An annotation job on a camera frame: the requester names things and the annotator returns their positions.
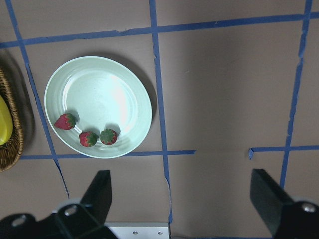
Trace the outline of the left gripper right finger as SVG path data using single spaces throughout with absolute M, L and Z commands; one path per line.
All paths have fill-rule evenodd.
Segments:
M 294 200 L 264 170 L 253 169 L 250 200 L 274 239 L 317 239 L 319 206 Z

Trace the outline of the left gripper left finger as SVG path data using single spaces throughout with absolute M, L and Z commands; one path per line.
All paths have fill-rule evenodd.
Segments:
M 100 170 L 79 203 L 69 203 L 37 221 L 32 214 L 11 214 L 0 221 L 2 239 L 116 239 L 105 225 L 112 203 L 109 170 Z

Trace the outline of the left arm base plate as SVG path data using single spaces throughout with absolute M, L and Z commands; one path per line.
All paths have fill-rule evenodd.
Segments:
M 168 223 L 105 223 L 119 239 L 169 239 Z

